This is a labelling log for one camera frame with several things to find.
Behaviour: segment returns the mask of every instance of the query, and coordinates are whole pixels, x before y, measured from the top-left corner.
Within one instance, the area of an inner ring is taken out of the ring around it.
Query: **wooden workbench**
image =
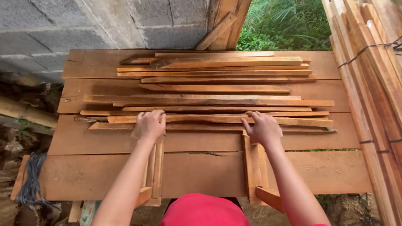
[[[117,77],[119,62],[132,55],[151,57],[154,50],[71,50],[63,72],[66,79],[58,108],[61,115],[40,175],[47,200],[100,200],[130,153],[127,130],[86,130],[90,124],[74,121],[81,110],[117,110],[112,105],[90,104],[84,95],[133,95],[152,91],[139,80]],[[330,111],[338,133],[325,135],[285,134],[287,151],[360,148],[351,110],[335,59],[330,51],[276,51],[276,56],[311,57],[314,83],[287,84],[291,95],[303,99],[334,100]],[[239,133],[168,132],[164,143],[162,197],[187,193],[218,197],[246,196],[241,135]],[[219,152],[217,155],[197,152]],[[370,192],[360,151],[287,152],[296,169],[315,194]],[[276,183],[270,168],[270,186]],[[15,187],[21,186],[17,180]],[[19,189],[13,190],[16,195]]]

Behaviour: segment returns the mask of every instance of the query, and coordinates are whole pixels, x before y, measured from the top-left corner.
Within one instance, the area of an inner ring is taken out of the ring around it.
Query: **bamboo pole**
[[[56,128],[57,116],[28,105],[0,97],[0,114],[13,118],[26,119],[33,123]]]

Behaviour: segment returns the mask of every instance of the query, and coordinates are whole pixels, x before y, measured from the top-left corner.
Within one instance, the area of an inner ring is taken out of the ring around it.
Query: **person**
[[[282,206],[292,225],[330,225],[329,220],[285,155],[281,144],[282,130],[276,120],[260,112],[246,112],[253,118],[251,127],[241,119],[251,140],[260,143],[271,163],[277,180]],[[92,226],[128,226],[139,191],[146,162],[157,138],[164,132],[166,115],[162,110],[141,112],[133,135],[137,144],[123,169],[102,200]],[[160,225],[250,225],[242,210],[227,199],[202,194],[188,194],[174,201]]]

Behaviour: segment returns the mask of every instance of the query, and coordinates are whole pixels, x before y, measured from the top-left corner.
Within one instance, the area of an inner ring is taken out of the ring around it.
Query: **green grass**
[[[237,50],[331,50],[321,0],[252,0]]]

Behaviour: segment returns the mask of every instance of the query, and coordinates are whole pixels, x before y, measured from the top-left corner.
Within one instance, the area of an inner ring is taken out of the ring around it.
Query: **concrete block wall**
[[[0,73],[60,78],[70,49],[192,49],[209,0],[0,0]]]

